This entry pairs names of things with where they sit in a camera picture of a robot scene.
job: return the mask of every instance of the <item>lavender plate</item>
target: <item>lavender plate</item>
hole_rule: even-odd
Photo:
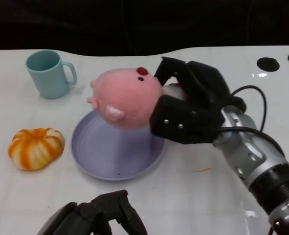
[[[107,124],[98,111],[76,126],[72,155],[82,170],[103,180],[127,180],[149,171],[163,156],[164,139],[150,128],[121,130]]]

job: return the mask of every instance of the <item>pig ear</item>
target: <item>pig ear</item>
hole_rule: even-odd
[[[96,98],[89,97],[89,98],[87,99],[87,102],[88,102],[88,103],[92,103],[93,109],[98,109],[98,103],[97,103]]]
[[[93,88],[95,85],[96,85],[96,81],[93,80],[93,81],[90,82],[90,87],[91,88]]]
[[[112,106],[109,106],[107,105],[106,106],[106,111],[105,111],[105,115],[113,120],[113,121],[116,121],[116,120],[119,120],[121,118],[123,118],[125,116],[125,113],[122,112],[121,110],[118,110]]]

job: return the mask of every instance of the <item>white table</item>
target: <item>white table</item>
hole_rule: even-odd
[[[210,144],[168,143],[163,162],[153,172],[127,182],[94,179],[76,166],[71,134],[89,111],[89,82],[113,68],[143,66],[155,73],[161,55],[146,57],[86,57],[60,52],[74,64],[78,84],[60,99],[39,97],[24,63],[34,50],[0,51],[0,235],[36,234],[64,204],[88,202],[120,189],[129,192],[149,235],[263,235],[268,223],[253,196],[241,185],[219,151]],[[257,85],[268,99],[265,132],[282,146],[289,160],[289,47],[190,48],[165,56],[195,60],[218,68],[231,90]],[[277,72],[260,70],[256,61],[273,57]],[[257,125],[263,103],[255,91],[241,93],[247,113]],[[64,154],[37,172],[18,171],[7,155],[14,134],[23,128],[52,127],[66,139]],[[111,223],[114,235],[126,234]]]

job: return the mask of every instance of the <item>small pumpkin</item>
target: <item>small pumpkin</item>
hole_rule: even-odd
[[[8,155],[18,169],[38,170],[59,157],[63,149],[64,138],[57,130],[20,130],[8,148]]]

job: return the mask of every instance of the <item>plush toy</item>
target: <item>plush toy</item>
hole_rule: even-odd
[[[8,155],[18,169],[38,170],[60,156],[64,138],[51,128],[21,130],[13,138]]]
[[[161,95],[182,95],[176,86],[163,89],[158,79],[142,67],[107,71],[90,86],[94,92],[87,102],[108,124],[124,129],[146,127]]]

